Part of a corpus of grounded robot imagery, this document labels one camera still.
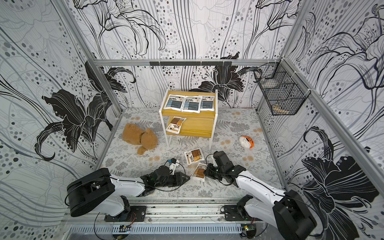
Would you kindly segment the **blue coffee bag three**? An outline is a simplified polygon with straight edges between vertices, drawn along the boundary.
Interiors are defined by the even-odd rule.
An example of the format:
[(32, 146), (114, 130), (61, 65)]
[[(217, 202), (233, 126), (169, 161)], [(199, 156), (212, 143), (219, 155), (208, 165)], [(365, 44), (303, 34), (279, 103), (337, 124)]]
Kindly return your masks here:
[(215, 96), (202, 96), (201, 111), (214, 111)]

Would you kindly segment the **blue coffee bag two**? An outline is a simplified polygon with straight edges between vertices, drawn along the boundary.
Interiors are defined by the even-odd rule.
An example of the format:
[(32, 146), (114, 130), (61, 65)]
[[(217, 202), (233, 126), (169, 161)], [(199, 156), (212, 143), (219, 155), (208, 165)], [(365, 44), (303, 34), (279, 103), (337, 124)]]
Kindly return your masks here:
[(200, 113), (202, 96), (186, 97), (182, 106), (182, 112)]

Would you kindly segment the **blue coffee bag one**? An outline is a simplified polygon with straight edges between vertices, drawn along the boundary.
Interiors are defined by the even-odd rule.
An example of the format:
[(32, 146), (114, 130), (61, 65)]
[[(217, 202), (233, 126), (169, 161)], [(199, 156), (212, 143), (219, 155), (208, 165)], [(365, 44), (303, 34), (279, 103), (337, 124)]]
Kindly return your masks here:
[(168, 95), (164, 105), (164, 110), (182, 111), (182, 106), (186, 96), (183, 95)]

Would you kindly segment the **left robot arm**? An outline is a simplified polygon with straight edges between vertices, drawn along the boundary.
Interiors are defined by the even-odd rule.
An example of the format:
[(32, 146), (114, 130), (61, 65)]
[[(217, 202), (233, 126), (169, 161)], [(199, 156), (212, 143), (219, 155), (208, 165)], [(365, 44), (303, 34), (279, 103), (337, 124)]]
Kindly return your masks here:
[(130, 212), (127, 196), (145, 197), (164, 187), (176, 190), (189, 180), (185, 173), (174, 172), (164, 165), (138, 178), (118, 177), (101, 168), (70, 183), (65, 202), (72, 217), (92, 211), (119, 217)]

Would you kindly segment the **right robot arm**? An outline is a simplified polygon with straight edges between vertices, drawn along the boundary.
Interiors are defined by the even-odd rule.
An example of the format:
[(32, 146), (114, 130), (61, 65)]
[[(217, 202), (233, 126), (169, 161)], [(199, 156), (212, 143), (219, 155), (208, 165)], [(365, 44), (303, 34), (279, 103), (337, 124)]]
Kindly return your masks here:
[(245, 167), (234, 165), (223, 151), (216, 151), (212, 156), (211, 163), (205, 162), (205, 175), (248, 192), (237, 203), (239, 217), (260, 219), (277, 228), (286, 240), (305, 240), (317, 227), (309, 206), (297, 192), (270, 186)]

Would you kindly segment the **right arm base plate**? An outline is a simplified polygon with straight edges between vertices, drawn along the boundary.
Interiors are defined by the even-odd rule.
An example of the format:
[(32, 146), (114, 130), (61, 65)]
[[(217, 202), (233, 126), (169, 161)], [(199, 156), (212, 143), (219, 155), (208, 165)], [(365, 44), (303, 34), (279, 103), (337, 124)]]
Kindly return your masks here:
[(236, 221), (249, 221), (249, 222), (260, 222), (261, 219), (253, 218), (246, 213), (243, 207), (237, 205), (224, 205), (221, 208), (221, 213), (224, 214), (225, 220), (228, 222)]

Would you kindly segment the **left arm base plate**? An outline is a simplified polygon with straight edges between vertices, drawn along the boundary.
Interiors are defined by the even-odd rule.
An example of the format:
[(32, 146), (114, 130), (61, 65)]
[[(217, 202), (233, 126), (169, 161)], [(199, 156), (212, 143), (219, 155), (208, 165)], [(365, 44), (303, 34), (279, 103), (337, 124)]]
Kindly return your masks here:
[(115, 217), (110, 215), (105, 216), (106, 222), (130, 222), (130, 223), (140, 223), (144, 222), (146, 216), (146, 206), (130, 206), (129, 210), (124, 210), (122, 213)]

